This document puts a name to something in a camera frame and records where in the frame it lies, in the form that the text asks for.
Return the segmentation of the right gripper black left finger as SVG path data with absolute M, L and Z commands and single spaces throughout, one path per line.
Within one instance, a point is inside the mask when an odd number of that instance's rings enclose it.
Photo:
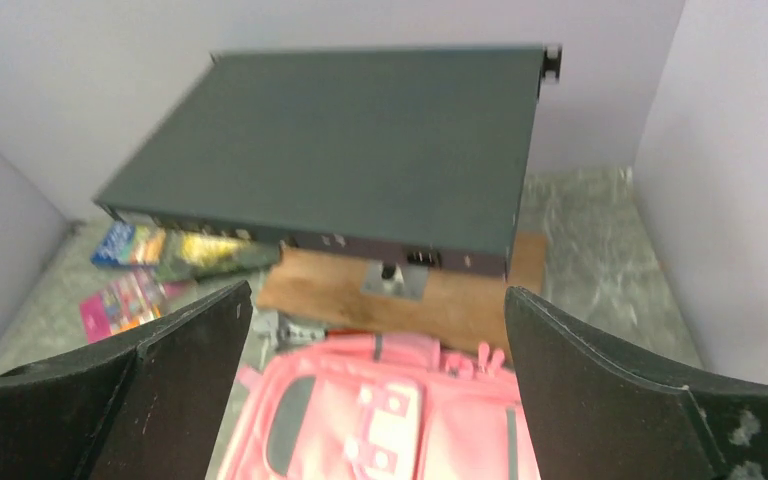
M 0 479 L 202 479 L 252 318 L 241 281 L 0 375 Z

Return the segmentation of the pink student backpack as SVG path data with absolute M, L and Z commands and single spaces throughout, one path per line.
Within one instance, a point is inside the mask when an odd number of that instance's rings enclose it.
M 503 350 L 329 337 L 243 368 L 222 479 L 510 479 L 539 468 Z

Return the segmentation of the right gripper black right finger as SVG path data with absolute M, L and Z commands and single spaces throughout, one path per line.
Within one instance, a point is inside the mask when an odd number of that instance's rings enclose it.
M 768 385 L 670 360 L 522 287 L 504 316 L 545 479 L 768 479 Z

